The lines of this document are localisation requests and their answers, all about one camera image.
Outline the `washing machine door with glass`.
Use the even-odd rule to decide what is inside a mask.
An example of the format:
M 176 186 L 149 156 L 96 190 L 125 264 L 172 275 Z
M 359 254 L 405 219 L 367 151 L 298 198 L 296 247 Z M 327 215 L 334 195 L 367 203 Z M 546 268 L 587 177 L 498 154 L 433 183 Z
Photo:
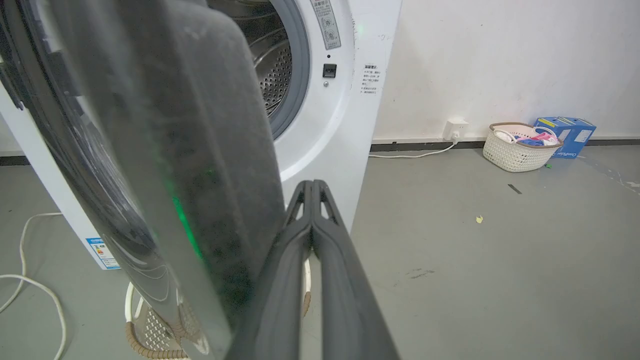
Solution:
M 205 0 L 0 0 L 45 152 L 191 360 L 227 360 L 285 219 L 243 31 Z

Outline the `white front-load washing machine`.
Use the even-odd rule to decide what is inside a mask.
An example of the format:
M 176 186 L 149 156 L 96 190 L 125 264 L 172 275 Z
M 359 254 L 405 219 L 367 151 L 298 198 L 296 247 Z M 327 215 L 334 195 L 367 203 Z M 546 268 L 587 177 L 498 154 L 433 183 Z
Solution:
M 231 18 L 252 52 L 288 199 L 333 189 L 354 223 L 403 0 L 185 0 Z M 102 127 L 71 77 L 48 0 L 0 0 L 0 105 L 7 130 L 98 266 L 118 270 L 73 186 L 112 219 L 130 213 Z

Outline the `white wall power socket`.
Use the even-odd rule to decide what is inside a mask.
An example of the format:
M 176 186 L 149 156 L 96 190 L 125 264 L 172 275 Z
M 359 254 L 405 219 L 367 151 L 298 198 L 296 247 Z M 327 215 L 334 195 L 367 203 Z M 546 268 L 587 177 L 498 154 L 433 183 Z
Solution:
M 445 142 L 452 142 L 453 144 L 457 144 L 460 139 L 466 134 L 468 125 L 468 121 L 466 121 L 462 117 L 454 117 L 448 119 L 442 132 L 442 140 Z

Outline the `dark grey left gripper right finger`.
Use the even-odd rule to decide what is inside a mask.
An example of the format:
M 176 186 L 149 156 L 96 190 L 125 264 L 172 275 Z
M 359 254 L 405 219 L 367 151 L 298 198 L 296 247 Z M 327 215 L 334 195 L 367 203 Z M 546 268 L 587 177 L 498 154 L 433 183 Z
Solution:
M 329 185 L 318 179 L 311 245 L 321 266 L 322 359 L 401 360 Z

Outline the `blue cardboard box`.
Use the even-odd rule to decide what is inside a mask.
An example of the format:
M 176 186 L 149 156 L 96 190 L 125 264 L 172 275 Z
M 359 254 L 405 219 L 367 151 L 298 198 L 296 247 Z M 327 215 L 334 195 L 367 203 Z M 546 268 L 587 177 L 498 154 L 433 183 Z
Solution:
M 552 158 L 577 158 L 597 129 L 589 121 L 573 117 L 539 117 L 534 127 L 551 130 L 563 145 L 556 150 Z

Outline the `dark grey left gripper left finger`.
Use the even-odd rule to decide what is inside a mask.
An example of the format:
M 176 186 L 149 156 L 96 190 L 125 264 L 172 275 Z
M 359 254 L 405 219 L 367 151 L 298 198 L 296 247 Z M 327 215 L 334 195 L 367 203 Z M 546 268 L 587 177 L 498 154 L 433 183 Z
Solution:
M 313 182 L 295 187 L 226 360 L 299 360 Z

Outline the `white basket with brown rim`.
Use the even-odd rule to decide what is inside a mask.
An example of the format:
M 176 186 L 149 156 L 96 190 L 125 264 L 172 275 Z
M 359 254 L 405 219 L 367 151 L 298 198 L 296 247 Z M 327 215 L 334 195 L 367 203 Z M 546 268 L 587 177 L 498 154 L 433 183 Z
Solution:
M 125 296 L 125 335 L 135 353 L 146 359 L 190 360 L 179 341 L 170 333 L 150 305 L 128 284 Z

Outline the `clothes in laundry basket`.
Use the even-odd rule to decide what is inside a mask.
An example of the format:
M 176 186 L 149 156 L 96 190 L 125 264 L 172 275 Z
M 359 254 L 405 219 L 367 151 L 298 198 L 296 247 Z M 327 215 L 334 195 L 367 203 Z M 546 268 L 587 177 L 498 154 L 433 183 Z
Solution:
M 560 139 L 547 128 L 508 124 L 494 126 L 493 134 L 499 139 L 512 144 L 530 147 L 559 146 Z

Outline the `white woven laundry basket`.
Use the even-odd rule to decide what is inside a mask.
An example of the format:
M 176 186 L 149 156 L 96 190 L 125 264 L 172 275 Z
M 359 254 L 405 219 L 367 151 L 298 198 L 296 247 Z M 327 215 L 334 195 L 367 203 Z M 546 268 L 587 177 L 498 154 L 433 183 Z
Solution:
M 544 127 L 535 127 L 516 121 L 499 122 L 489 126 L 489 133 L 484 142 L 482 155 L 486 160 L 509 173 L 526 173 L 538 170 L 551 159 L 558 148 L 563 146 L 561 140 L 560 145 L 556 146 L 526 146 L 503 141 L 494 135 L 493 129 L 495 126 L 504 125 L 522 125 L 537 129 Z

